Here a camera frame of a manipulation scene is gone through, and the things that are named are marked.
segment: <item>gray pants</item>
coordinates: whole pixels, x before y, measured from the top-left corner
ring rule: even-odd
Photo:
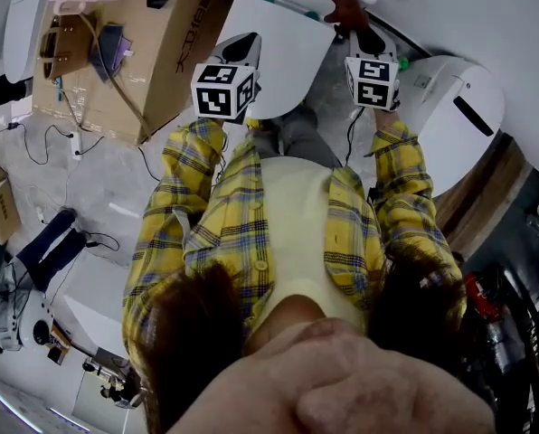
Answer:
[[[317,133],[317,117],[313,109],[298,106],[280,118],[271,120],[272,130],[251,131],[260,159],[281,156],[279,139],[284,143],[284,156],[299,157],[333,169],[342,167],[330,146]]]

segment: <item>cream t-shirt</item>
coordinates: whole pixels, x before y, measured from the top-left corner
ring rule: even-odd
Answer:
[[[297,157],[261,160],[261,176],[276,280],[255,332],[286,297],[305,296],[325,316],[343,318],[364,332],[363,313],[338,289],[324,265],[332,170]]]

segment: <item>brown hair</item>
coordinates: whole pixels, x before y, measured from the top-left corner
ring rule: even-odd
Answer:
[[[374,272],[375,307],[368,336],[384,349],[458,368],[457,317],[450,311],[464,300],[462,282],[440,285],[425,278],[444,270],[415,248],[389,248],[387,272]],[[150,346],[137,345],[144,360],[150,434],[167,432],[207,385],[241,358],[240,298],[221,264],[191,277],[181,275],[155,303],[156,331]]]

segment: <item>black and white marker cube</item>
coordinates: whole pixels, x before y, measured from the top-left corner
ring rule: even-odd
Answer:
[[[398,68],[397,62],[347,57],[346,78],[354,103],[368,108],[391,109]]]
[[[237,118],[254,100],[259,73],[251,66],[197,64],[191,82],[195,114]]]

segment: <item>shirt button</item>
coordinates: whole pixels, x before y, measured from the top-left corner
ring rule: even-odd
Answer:
[[[265,260],[256,260],[255,261],[255,269],[258,271],[265,271],[268,269],[268,262]]]

